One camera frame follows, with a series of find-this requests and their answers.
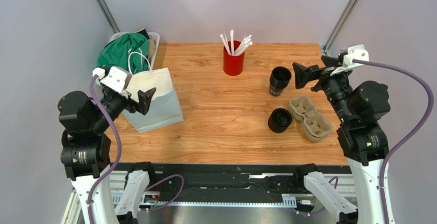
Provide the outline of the stack of black cups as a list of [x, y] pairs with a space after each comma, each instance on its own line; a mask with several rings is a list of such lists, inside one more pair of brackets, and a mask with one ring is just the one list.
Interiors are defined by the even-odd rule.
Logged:
[[269, 93], [272, 96], [280, 96], [284, 89], [288, 86], [292, 74], [288, 68], [279, 66], [275, 67], [270, 75]]

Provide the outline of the white paper bag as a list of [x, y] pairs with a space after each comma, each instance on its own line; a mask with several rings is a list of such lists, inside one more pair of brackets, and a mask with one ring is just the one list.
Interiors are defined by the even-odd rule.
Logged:
[[132, 94], [133, 100], [138, 101], [139, 90], [146, 92], [152, 88], [156, 88], [156, 92], [151, 98], [146, 115], [139, 112], [123, 112], [138, 133], [150, 132], [184, 120], [182, 107], [168, 68], [146, 69], [133, 74], [127, 91]]

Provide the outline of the stack of black lids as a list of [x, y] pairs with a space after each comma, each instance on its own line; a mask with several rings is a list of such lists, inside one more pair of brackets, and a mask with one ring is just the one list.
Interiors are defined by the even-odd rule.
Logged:
[[282, 133], [286, 131], [291, 123], [292, 115], [288, 110], [283, 108], [273, 110], [268, 119], [268, 127], [275, 133]]

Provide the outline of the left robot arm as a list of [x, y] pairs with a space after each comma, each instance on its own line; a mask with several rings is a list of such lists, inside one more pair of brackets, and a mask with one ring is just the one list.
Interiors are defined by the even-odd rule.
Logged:
[[82, 91], [70, 92], [59, 100], [59, 122], [65, 128], [61, 162], [78, 194], [85, 223], [138, 223], [143, 193], [156, 181], [154, 167], [151, 162], [131, 164], [121, 199], [115, 205], [109, 173], [117, 163], [110, 162], [111, 140], [105, 132], [125, 109], [145, 115], [155, 91], [140, 91], [138, 104], [105, 87], [101, 102], [109, 119]]

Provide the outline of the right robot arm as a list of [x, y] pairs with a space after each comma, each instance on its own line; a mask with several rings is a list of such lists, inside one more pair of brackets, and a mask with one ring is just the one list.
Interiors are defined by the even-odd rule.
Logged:
[[337, 223], [393, 223], [385, 173], [388, 139], [378, 121], [390, 111], [388, 87], [366, 81], [351, 88], [351, 71], [369, 60], [353, 54], [339, 59], [322, 57], [325, 66], [293, 64], [295, 86], [315, 80], [313, 92], [323, 91], [340, 120], [337, 138], [352, 172], [357, 204], [337, 191], [314, 165], [297, 169], [301, 188], [312, 193]]

